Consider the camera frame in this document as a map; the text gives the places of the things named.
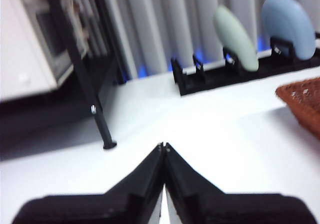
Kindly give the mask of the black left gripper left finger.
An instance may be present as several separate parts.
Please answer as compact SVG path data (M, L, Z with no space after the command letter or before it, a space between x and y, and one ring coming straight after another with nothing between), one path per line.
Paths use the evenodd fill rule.
M163 143L104 194L46 196L26 202L14 224L157 224L163 193Z

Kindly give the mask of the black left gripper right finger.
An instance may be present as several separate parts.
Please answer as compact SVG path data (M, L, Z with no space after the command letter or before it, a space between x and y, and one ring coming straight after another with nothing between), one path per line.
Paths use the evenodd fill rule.
M166 143L166 197L172 224L315 224L296 197L227 194L195 171Z

